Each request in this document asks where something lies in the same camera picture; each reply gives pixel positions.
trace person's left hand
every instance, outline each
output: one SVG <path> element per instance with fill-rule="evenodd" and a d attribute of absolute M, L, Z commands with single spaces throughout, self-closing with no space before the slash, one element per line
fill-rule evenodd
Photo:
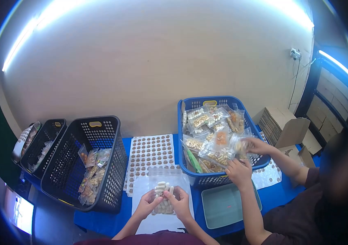
<path fill-rule="evenodd" d="M 150 190 L 147 193 L 145 193 L 140 200 L 139 205 L 137 206 L 136 211 L 134 211 L 134 216 L 137 216 L 141 219 L 146 219 L 147 216 L 152 212 L 152 210 L 162 202 L 163 197 L 159 197 L 157 199 L 154 199 L 152 203 L 149 203 L 152 198 L 154 198 L 154 190 Z"/>

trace green wall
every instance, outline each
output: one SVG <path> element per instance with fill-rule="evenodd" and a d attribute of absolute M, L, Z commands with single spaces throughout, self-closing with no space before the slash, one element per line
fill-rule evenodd
<path fill-rule="evenodd" d="M 0 177 L 12 189 L 16 188 L 21 173 L 21 168 L 10 159 L 16 141 L 0 107 Z"/>

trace maroon shirt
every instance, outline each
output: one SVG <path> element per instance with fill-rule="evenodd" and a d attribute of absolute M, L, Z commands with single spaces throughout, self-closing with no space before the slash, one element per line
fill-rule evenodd
<path fill-rule="evenodd" d="M 191 244 L 191 245 L 205 245 L 200 239 L 195 236 L 175 231 L 158 231 L 153 234 L 140 234 L 134 236 L 127 236 L 122 240 L 111 240 L 109 238 L 100 238 L 94 240 L 87 240 L 77 242 L 75 245 L 177 245 L 177 244 Z"/>
<path fill-rule="evenodd" d="M 321 199 L 319 168 L 310 168 L 307 189 L 290 203 L 271 209 L 263 216 L 264 229 L 272 232 L 262 245 L 321 244 L 322 237 L 314 222 L 314 208 Z M 246 237 L 242 244 L 249 244 Z"/>

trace beige wall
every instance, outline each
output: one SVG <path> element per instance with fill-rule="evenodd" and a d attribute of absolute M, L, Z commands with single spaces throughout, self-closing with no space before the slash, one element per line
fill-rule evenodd
<path fill-rule="evenodd" d="M 252 117 L 288 108 L 291 47 L 303 55 L 291 110 L 305 86 L 312 30 L 262 0 L 94 1 L 36 30 L 2 72 L 39 4 L 24 0 L 0 39 L 0 104 L 14 132 L 35 120 L 117 115 L 125 137 L 176 133 L 177 102 L 195 96 L 236 96 Z"/>

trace gray plastic tray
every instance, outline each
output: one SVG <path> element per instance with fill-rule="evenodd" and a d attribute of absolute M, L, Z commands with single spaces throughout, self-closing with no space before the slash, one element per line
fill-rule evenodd
<path fill-rule="evenodd" d="M 257 189 L 253 183 L 255 198 L 260 211 L 263 209 Z M 203 190 L 201 199 L 208 229 L 221 228 L 243 220 L 241 195 L 235 184 L 227 184 Z"/>

